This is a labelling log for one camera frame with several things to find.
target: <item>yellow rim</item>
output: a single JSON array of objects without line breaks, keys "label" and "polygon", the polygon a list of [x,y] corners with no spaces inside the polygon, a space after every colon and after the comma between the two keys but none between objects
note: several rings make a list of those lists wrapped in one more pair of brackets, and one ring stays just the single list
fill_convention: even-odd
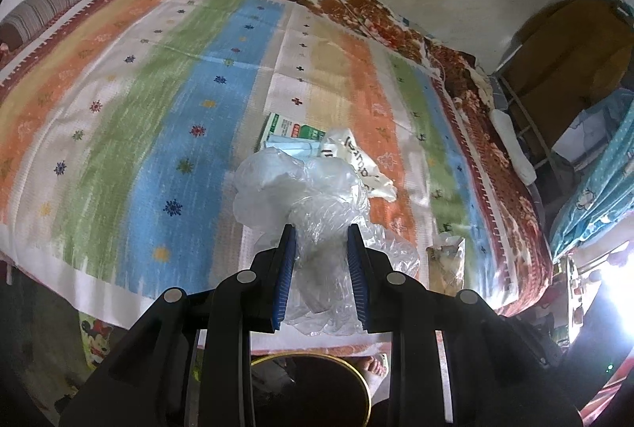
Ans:
[{"label": "yellow rim", "polygon": [[363,425],[362,427],[366,427],[366,425],[368,424],[368,422],[370,421],[370,409],[372,407],[372,397],[370,396],[370,388],[368,387],[367,382],[365,381],[365,379],[363,378],[363,376],[361,375],[361,373],[359,373],[359,371],[352,366],[350,363],[348,363],[348,361],[344,361],[343,359],[340,359],[338,357],[335,357],[334,355],[328,355],[325,353],[313,353],[313,352],[306,352],[306,351],[291,351],[291,352],[281,352],[281,353],[274,353],[271,355],[265,355],[264,357],[261,357],[260,359],[256,359],[255,361],[251,361],[251,366],[255,366],[256,364],[260,364],[262,362],[265,361],[271,361],[272,359],[277,359],[277,358],[281,358],[281,357],[290,357],[293,355],[307,355],[310,357],[318,357],[321,359],[330,359],[331,361],[339,364],[340,366],[343,366],[344,368],[350,370],[356,377],[357,380],[363,385],[363,389],[365,390],[365,398],[366,398],[366,418],[363,421]]}]

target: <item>green stripe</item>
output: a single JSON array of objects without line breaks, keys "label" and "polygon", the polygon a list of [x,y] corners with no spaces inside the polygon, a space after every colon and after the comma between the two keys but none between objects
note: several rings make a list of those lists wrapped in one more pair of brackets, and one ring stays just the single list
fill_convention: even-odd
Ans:
[{"label": "green stripe", "polygon": [[429,104],[423,90],[422,85],[416,79],[416,75],[412,68],[406,63],[390,57],[392,63],[392,71],[396,80],[396,84],[403,97],[410,122],[414,128],[414,134],[418,137],[423,134],[426,140],[422,142],[427,167],[429,168],[429,189],[430,193],[440,192],[439,197],[430,197],[430,205],[432,214],[436,219],[436,225],[439,230],[445,223],[451,225],[452,232],[455,235],[461,235],[466,240],[467,253],[474,252],[474,244],[471,239],[471,225],[468,220],[468,211],[465,207],[458,185],[453,178],[453,173],[449,162],[446,158],[446,146],[443,142],[441,134],[436,129],[429,112]]},{"label": "green stripe", "polygon": [[223,29],[243,0],[205,0],[152,48],[125,97],[113,100],[112,115],[99,126],[78,185],[65,196],[54,232],[63,259],[89,275],[110,281],[118,252],[118,228],[134,178],[174,96],[198,55]]}]

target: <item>striped pillow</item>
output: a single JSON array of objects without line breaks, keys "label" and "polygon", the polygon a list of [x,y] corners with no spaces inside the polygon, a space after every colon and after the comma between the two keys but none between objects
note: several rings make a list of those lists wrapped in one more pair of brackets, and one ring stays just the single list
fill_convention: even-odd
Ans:
[{"label": "striped pillow", "polygon": [[24,0],[0,23],[0,43],[11,51],[33,40],[53,19],[81,0]]}]

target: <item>silver screw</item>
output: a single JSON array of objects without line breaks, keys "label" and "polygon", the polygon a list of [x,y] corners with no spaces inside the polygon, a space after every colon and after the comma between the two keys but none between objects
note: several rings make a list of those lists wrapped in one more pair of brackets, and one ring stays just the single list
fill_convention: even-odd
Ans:
[{"label": "silver screw", "polygon": [[182,297],[183,291],[179,290],[178,288],[167,290],[163,295],[163,299],[165,299],[167,303],[178,302]]},{"label": "silver screw", "polygon": [[400,274],[399,272],[392,272],[388,274],[388,282],[390,284],[394,284],[395,286],[405,284],[405,275]]},{"label": "silver screw", "polygon": [[460,293],[460,299],[462,302],[473,305],[477,303],[477,293],[472,290],[464,290]]},{"label": "silver screw", "polygon": [[242,284],[253,282],[254,280],[256,280],[256,277],[256,272],[252,272],[251,270],[245,270],[236,275],[238,282],[241,282]]}]

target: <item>red snowflake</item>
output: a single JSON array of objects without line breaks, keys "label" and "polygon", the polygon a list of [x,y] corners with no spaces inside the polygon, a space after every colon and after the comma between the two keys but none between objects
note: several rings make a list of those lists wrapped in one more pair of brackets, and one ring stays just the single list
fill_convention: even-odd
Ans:
[{"label": "red snowflake", "polygon": [[194,125],[191,127],[189,133],[194,137],[200,137],[205,135],[205,127],[200,125]]}]

